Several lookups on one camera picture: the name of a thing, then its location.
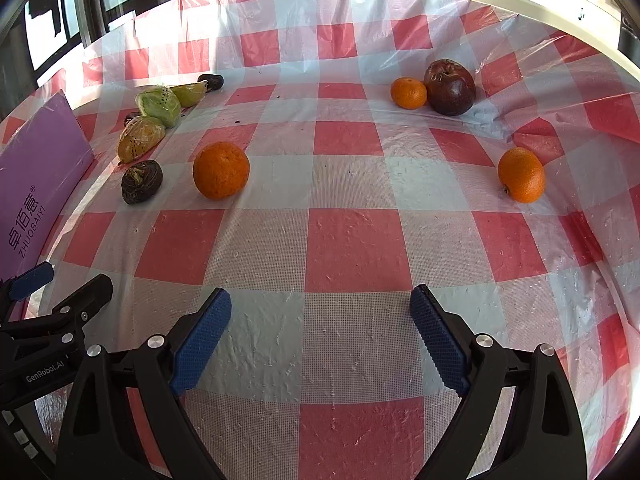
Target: white square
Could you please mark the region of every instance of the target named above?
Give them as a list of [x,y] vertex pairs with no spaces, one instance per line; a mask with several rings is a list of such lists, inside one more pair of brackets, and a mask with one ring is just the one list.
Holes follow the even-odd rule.
[[474,334],[485,333],[501,345],[509,345],[507,323],[495,283],[443,286],[431,291],[442,308],[461,316]]
[[540,48],[548,40],[549,33],[545,25],[526,16],[516,15],[504,20],[501,25],[507,33],[509,43],[514,50],[535,47]]
[[318,36],[313,25],[279,29],[278,44],[283,64],[306,60],[318,63]]
[[242,34],[238,17],[238,4],[228,4],[218,7],[218,37],[239,37]]
[[248,0],[235,5],[243,34],[278,28],[273,0]]
[[189,113],[176,127],[174,135],[207,130],[213,124],[216,115],[222,108],[196,108]]
[[584,447],[586,448],[587,460],[596,455],[598,442],[603,434],[602,423],[604,417],[602,415],[602,407],[604,405],[603,388],[599,387],[591,400],[583,405],[578,406],[578,415],[580,415],[580,425],[582,426],[582,435],[584,437]]
[[549,273],[549,284],[556,299],[566,344],[587,335],[597,326],[592,283],[601,279],[600,273],[593,266]]
[[[144,16],[137,16],[133,23],[136,26],[136,38],[140,48],[145,48],[155,44],[178,43],[182,35],[182,20],[180,19],[180,9],[178,0],[172,0],[162,4],[162,10],[148,12]],[[104,41],[104,38],[111,36],[111,33],[103,36],[96,43]]]
[[350,0],[353,23],[389,20],[387,0]]
[[309,27],[318,24],[316,0],[273,0],[277,28]]
[[312,208],[395,209],[381,156],[316,155]]
[[227,289],[231,320],[198,388],[267,402],[300,402],[304,294]]
[[466,39],[451,41],[443,46],[434,46],[434,48],[429,51],[427,66],[437,59],[454,59],[469,70],[476,80],[476,85],[478,85],[479,77],[476,75],[476,70],[480,69],[480,64],[478,63],[478,58],[476,58],[474,50]]
[[460,9],[468,0],[424,0],[424,13],[432,16],[460,14]]
[[636,298],[640,294],[640,260],[613,267],[611,270],[620,288],[626,317],[629,323],[638,330],[640,329],[640,304]]
[[448,162],[398,156],[385,158],[398,209],[469,210]]
[[628,189],[620,158],[607,135],[565,155],[574,176],[575,187],[583,209],[600,204]]
[[261,123],[286,123],[288,121],[315,121],[318,110],[317,99],[278,99],[271,96],[271,101],[260,117]]
[[243,209],[307,209],[313,155],[250,156],[249,182],[236,203]]
[[320,62],[317,59],[282,62],[280,64],[281,83],[304,83],[318,81],[320,81]]
[[424,110],[405,110],[391,100],[391,95],[388,100],[367,101],[367,103],[376,124],[412,126],[425,130],[428,128]]
[[182,10],[182,41],[214,40],[218,37],[218,9],[216,4]]
[[389,51],[382,54],[369,54],[358,56],[360,67],[360,80],[363,84],[387,84],[402,76],[400,66],[396,60],[395,52]]
[[557,65],[524,78],[527,89],[536,98],[539,113],[582,102],[571,72],[560,59],[558,61]]

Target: red and white checkered tablecloth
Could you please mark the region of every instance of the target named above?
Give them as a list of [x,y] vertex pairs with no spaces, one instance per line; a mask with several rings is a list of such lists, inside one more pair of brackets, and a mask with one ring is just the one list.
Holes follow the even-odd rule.
[[[629,74],[469,0],[174,0],[83,56],[0,125],[7,142],[64,89],[96,154],[42,251],[56,279],[30,313],[103,272],[114,296],[88,343],[126,349],[225,287],[231,322],[185,403],[230,480],[414,478],[458,403],[408,315],[418,283],[505,346],[559,349],[590,476],[607,463],[640,363],[640,84]],[[474,74],[471,111],[391,102],[394,79],[422,78],[443,57]],[[224,88],[150,154],[159,193],[126,205],[115,147],[139,87],[203,72]],[[191,177],[216,140],[252,167],[222,202]],[[497,179],[514,145],[545,165],[532,205]]]

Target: plastic-wrapped fruit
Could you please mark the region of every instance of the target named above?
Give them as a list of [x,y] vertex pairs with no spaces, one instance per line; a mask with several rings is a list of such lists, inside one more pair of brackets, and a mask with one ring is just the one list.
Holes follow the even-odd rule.
[[136,96],[143,115],[160,119],[167,128],[174,126],[182,108],[173,91],[166,86],[154,86]]
[[199,81],[187,85],[172,86],[171,90],[180,101],[182,108],[190,108],[202,101],[204,94],[207,92],[207,82]]
[[199,76],[198,81],[207,82],[207,92],[212,90],[220,90],[225,83],[225,79],[221,75],[215,74],[202,74]]
[[134,117],[124,127],[118,140],[118,157],[124,163],[140,158],[158,142],[166,133],[160,119],[149,116]]
[[131,166],[122,176],[122,198],[127,204],[149,200],[162,184],[162,168],[154,160]]

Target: blue gripper pad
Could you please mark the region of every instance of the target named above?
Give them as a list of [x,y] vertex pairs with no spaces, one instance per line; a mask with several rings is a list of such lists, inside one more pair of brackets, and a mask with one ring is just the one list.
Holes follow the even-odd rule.
[[209,358],[231,319],[231,296],[221,289],[174,355],[170,386],[180,396],[196,387]]
[[49,262],[42,262],[14,279],[9,298],[12,301],[22,301],[51,280],[53,280],[53,266]]
[[465,396],[470,387],[465,353],[431,300],[418,286],[412,290],[409,311],[442,382],[459,396]]

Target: dark purple fruit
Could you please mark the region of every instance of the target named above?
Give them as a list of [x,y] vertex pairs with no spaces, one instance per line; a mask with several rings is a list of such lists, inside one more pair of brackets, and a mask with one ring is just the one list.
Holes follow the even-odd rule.
[[199,76],[198,81],[207,82],[207,92],[212,90],[220,90],[225,83],[225,79],[221,75],[215,74],[202,74]]
[[130,120],[132,120],[134,117],[140,117],[140,115],[142,115],[142,113],[140,113],[140,112],[130,112],[130,113],[128,113],[124,117],[124,125],[127,126],[127,124],[129,124]]
[[469,71],[450,59],[431,63],[424,74],[427,101],[442,115],[461,115],[476,100],[476,84]]
[[162,168],[154,160],[131,166],[122,176],[122,197],[127,204],[149,200],[162,184]]

